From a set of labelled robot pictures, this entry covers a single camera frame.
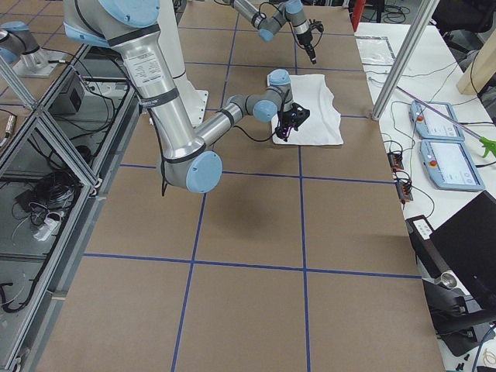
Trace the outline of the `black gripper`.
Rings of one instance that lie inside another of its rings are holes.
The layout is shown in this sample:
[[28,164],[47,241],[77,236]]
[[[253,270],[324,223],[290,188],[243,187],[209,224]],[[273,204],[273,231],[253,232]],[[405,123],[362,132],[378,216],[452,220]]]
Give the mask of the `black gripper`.
[[312,45],[313,35],[311,33],[297,33],[296,38],[298,45],[307,53],[312,64],[316,64],[315,49]]
[[280,117],[277,120],[274,133],[279,140],[284,142],[288,141],[291,131],[295,127],[295,118],[293,117]]

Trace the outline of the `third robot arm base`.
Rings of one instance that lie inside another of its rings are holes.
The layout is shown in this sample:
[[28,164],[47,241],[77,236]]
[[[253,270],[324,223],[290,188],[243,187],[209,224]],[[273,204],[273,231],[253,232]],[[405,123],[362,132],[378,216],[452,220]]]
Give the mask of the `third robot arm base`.
[[21,21],[1,24],[1,57],[20,77],[48,78],[54,68],[49,54],[38,44],[29,27]]

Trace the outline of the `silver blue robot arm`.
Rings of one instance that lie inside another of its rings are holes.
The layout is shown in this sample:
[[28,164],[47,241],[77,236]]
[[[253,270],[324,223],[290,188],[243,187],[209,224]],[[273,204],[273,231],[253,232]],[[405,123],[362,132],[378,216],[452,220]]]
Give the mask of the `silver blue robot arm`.
[[298,46],[307,53],[312,64],[317,63],[315,46],[312,44],[312,31],[317,29],[320,34],[323,34],[324,25],[319,20],[307,19],[301,1],[283,1],[275,5],[274,14],[271,17],[261,10],[261,4],[256,7],[250,1],[222,1],[222,4],[232,7],[247,19],[265,42],[271,41],[288,23]]
[[140,104],[149,112],[160,143],[163,185],[208,193],[222,176],[220,156],[209,146],[238,121],[252,115],[261,122],[279,118],[282,139],[298,127],[305,111],[294,102],[286,70],[270,74],[261,95],[235,95],[199,127],[194,127],[159,45],[158,1],[65,1],[67,36],[118,52]]

